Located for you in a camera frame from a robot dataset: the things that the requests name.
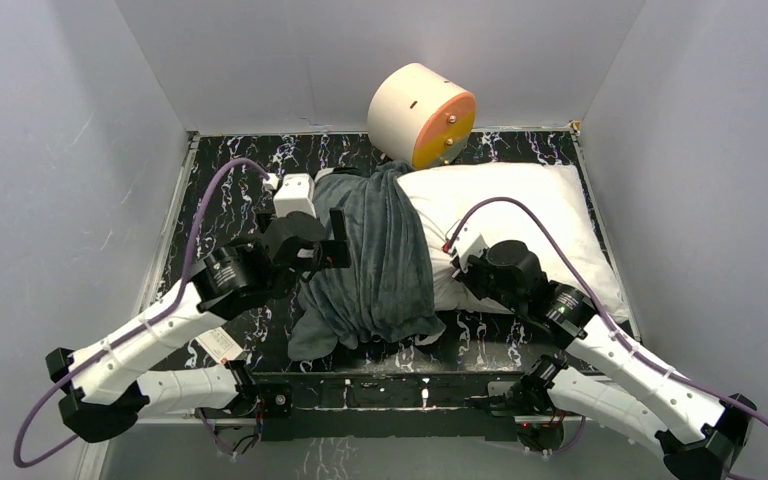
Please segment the white pillow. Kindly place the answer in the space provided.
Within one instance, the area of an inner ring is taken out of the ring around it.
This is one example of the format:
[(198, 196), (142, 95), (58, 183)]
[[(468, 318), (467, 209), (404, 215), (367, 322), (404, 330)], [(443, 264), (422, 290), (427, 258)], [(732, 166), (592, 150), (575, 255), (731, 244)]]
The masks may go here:
[(629, 320), (630, 309), (595, 234), (575, 167), (503, 162), (449, 165), (405, 174), (398, 184), (423, 226), (436, 310), (504, 310), (490, 299), (477, 299), (457, 282), (451, 259), (442, 250), (447, 234), (462, 216), (490, 198), (492, 204), (480, 208), (467, 222), (488, 245), (519, 240), (538, 256), (549, 279), (578, 287), (555, 251), (560, 248), (613, 319)]

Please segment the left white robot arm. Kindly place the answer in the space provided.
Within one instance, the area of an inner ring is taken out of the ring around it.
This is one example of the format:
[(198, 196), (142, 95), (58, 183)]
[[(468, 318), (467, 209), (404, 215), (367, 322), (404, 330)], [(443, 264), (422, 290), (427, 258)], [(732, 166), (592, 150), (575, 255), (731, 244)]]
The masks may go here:
[(322, 270), (351, 264), (345, 216), (329, 221), (294, 211), (263, 214), (265, 227), (214, 249), (159, 301), (102, 340), (46, 357), (51, 380), (64, 394), (64, 425), (82, 440), (112, 439), (143, 417), (186, 410), (251, 414), (263, 390), (243, 360), (203, 369), (165, 370), (157, 364), (196, 337), (242, 313), (285, 297)]

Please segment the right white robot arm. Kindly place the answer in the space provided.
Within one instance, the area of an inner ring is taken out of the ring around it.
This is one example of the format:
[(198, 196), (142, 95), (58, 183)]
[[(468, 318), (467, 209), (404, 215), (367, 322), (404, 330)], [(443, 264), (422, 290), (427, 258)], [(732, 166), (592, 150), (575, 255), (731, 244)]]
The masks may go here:
[(608, 326), (590, 297), (548, 279), (524, 243), (487, 246), (482, 238), (444, 247), (454, 279), (547, 334), (560, 350), (613, 380), (594, 381), (565, 360), (543, 354), (508, 389), (488, 386), (483, 409), (495, 415), (571, 411), (622, 433), (660, 457), (678, 479), (724, 479), (751, 430), (740, 394), (721, 400), (685, 385), (684, 376), (655, 360), (616, 325)]

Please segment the grey plush pillowcase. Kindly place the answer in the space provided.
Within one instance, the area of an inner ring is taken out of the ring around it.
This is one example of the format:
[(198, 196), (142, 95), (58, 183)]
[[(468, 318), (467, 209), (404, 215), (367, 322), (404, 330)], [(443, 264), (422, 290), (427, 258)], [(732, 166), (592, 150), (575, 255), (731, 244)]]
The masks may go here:
[(343, 212), (351, 264), (316, 273), (299, 288), (302, 311), (288, 340), (293, 361), (312, 361), (342, 345), (433, 339), (446, 326), (436, 314), (432, 264), (423, 226), (399, 179), (412, 172), (389, 162), (370, 173), (319, 171), (317, 211)]

